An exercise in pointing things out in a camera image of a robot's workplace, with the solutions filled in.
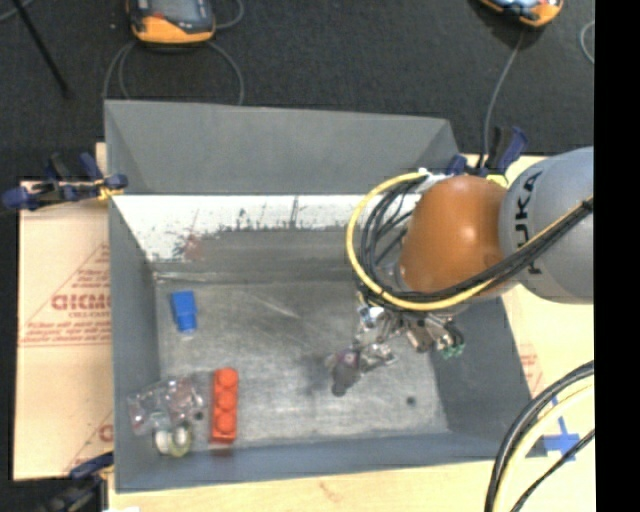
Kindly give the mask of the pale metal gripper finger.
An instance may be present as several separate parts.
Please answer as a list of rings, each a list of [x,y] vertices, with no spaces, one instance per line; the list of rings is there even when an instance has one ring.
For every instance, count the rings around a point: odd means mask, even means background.
[[[360,368],[361,353],[362,349],[356,346],[340,349],[326,357],[324,366],[328,370],[333,370],[337,367],[358,370]]]
[[[397,362],[397,357],[386,343],[371,343],[363,349],[363,368],[377,369]]]

